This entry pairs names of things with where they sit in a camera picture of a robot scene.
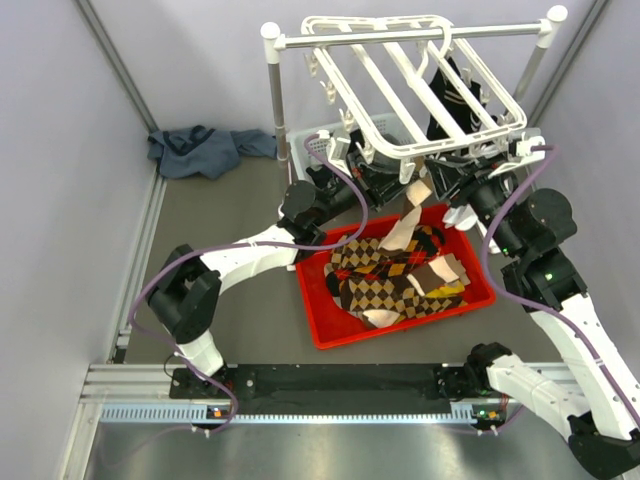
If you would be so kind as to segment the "white clip hanger frame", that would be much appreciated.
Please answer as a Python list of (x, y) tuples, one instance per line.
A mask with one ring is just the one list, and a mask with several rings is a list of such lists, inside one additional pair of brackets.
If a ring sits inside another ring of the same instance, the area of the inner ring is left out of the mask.
[[(364, 136), (360, 148), (367, 163), (380, 153), (398, 161), (398, 179), (408, 184), (420, 157), (461, 149), (471, 150), (486, 143), (505, 145), (510, 134), (527, 125), (524, 111), (470, 45), (472, 38), (522, 35), (522, 25), (456, 27), (438, 15), (401, 17), (309, 16), (301, 23), (301, 34), (288, 38), (286, 46), (310, 47), (311, 67), (322, 69), (323, 86), (329, 101), (341, 99), (346, 109), (342, 121), (346, 129), (358, 128)], [(355, 88), (340, 69), (330, 50), (347, 46), (362, 64), (374, 86), (410, 136), (396, 146), (383, 137)], [(371, 57), (379, 46), (388, 54), (408, 89), (417, 97), (431, 119), (444, 131), (441, 140), (431, 140), (418, 125), (397, 89), (386, 79)], [(477, 130), (466, 132), (444, 99), (430, 86), (429, 69), (441, 73), (479, 122)]]

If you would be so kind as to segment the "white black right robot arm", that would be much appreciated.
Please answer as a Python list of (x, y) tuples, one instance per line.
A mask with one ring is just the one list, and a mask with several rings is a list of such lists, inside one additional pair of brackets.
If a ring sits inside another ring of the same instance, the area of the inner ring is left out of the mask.
[(639, 382), (561, 249), (577, 232), (569, 200), (554, 189), (532, 189), (531, 177), (509, 191), (501, 166), (456, 157), (427, 162), (437, 197), (470, 208), (487, 228), (481, 263), (488, 262), (490, 242), (510, 258), (501, 284), (487, 280), (492, 289), (543, 330), (580, 391), (570, 392), (497, 342), (474, 346), (461, 367), (441, 367), (440, 390), (451, 399), (513, 398), (560, 434), (590, 475), (614, 479), (639, 465)]

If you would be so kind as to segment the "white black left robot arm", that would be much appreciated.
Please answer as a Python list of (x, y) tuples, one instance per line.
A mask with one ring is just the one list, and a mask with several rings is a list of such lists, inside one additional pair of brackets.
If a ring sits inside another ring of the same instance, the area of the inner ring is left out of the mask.
[(151, 282), (147, 305), (193, 372), (192, 384), (205, 396), (220, 394), (227, 382), (225, 361), (210, 331), (220, 295), (323, 250), (324, 224), (354, 205), (367, 215), (402, 193), (411, 177), (400, 161), (381, 154), (370, 161), (355, 153), (338, 161), (322, 159), (313, 173), (313, 180), (295, 180), (287, 187), (275, 224), (209, 251), (181, 246)]

